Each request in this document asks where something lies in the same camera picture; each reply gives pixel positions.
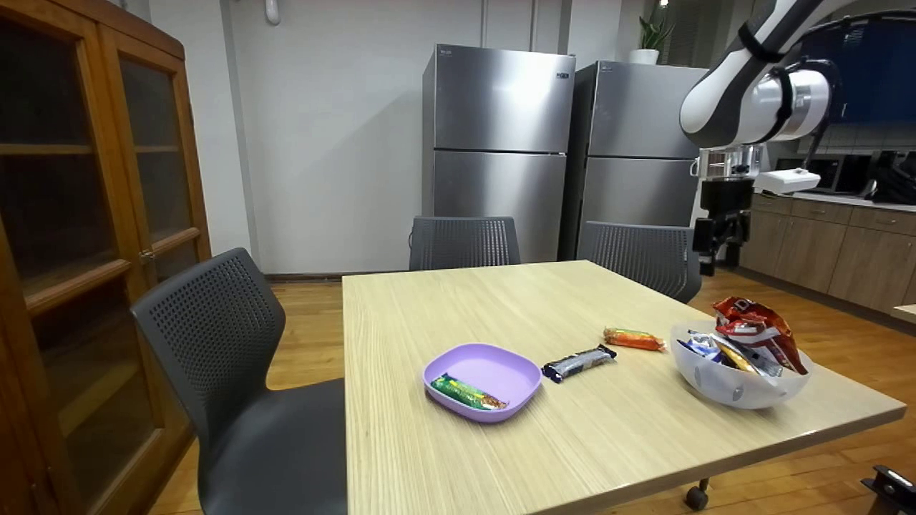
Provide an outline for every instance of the wooden table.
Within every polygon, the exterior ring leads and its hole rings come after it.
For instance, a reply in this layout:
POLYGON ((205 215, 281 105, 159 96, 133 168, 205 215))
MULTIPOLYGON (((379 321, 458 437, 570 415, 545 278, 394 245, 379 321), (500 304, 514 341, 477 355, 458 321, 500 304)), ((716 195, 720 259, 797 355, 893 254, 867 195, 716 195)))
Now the wooden table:
POLYGON ((670 355, 616 364, 541 395, 500 425, 427 401, 419 370, 485 341, 545 364, 594 347, 604 327, 706 315, 591 262, 533 262, 344 280, 348 513, 541 513, 630 501, 902 417, 905 403, 816 370, 774 410, 697 401, 670 355))

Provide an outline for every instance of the refrigerator door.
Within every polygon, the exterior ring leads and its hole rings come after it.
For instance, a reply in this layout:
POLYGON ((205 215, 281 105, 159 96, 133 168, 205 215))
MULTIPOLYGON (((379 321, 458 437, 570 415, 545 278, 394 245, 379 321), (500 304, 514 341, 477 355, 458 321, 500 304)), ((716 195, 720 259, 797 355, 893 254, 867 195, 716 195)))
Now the refrigerator door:
POLYGON ((570 53, 437 45, 427 69, 431 148, 565 151, 570 53))
POLYGON ((435 151, 428 177, 439 217, 514 217, 520 259, 554 259, 564 156, 435 151))
POLYGON ((696 177, 689 161, 590 156, 578 217, 584 221, 689 227, 696 177))
POLYGON ((590 154, 696 156, 681 131, 681 99, 703 69, 597 62, 590 154))

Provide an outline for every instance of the refrigerator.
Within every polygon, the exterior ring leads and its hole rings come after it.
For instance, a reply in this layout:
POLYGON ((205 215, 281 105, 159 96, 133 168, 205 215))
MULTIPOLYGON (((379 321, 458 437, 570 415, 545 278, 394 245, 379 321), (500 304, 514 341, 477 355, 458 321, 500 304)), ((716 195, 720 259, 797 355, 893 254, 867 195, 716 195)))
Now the refrigerator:
POLYGON ((554 259, 575 59, 437 45, 424 71, 424 215, 511 217, 520 259, 554 259))
POLYGON ((560 258, 580 254, 585 221, 689 227, 697 148, 681 99, 703 69, 591 62, 575 75, 560 258))

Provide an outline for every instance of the chair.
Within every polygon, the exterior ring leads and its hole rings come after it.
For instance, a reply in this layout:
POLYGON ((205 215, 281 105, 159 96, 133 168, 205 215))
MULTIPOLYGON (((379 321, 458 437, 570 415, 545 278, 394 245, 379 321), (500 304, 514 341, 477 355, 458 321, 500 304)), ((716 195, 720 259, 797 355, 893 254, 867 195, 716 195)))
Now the chair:
POLYGON ((199 437, 203 513, 346 513, 344 380, 265 390, 286 315, 248 251, 185 268, 132 311, 199 437))
POLYGON ((691 229, 687 227, 585 221, 584 258, 681 304, 700 290, 691 229))
POLYGON ((518 262, 511 217, 415 217, 409 268, 518 262))

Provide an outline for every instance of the white wall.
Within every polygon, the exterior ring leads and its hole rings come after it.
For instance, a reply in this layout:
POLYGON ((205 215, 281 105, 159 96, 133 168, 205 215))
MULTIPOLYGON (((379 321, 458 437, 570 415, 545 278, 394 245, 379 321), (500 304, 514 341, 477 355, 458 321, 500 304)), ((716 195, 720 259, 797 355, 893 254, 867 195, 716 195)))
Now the white wall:
POLYGON ((223 11, 220 0, 150 0, 150 19, 188 53, 215 248, 251 242, 275 274, 404 268, 431 45, 533 45, 591 62, 633 48, 636 6, 281 0, 281 26, 265 26, 262 0, 223 0, 223 11))
POLYGON ((713 66, 750 16, 753 0, 676 0, 670 2, 664 62, 713 66))
POLYGON ((251 245, 220 0, 150 0, 149 13, 185 48, 212 248, 251 245))
POLYGON ((570 0, 570 45, 575 69, 594 59, 626 59, 637 45, 640 0, 570 0))
POLYGON ((126 9, 126 11, 132 11, 132 13, 136 13, 136 16, 143 16, 143 19, 150 16, 150 13, 149 13, 149 0, 107 0, 107 2, 115 2, 115 6, 119 6, 119 9, 126 9))

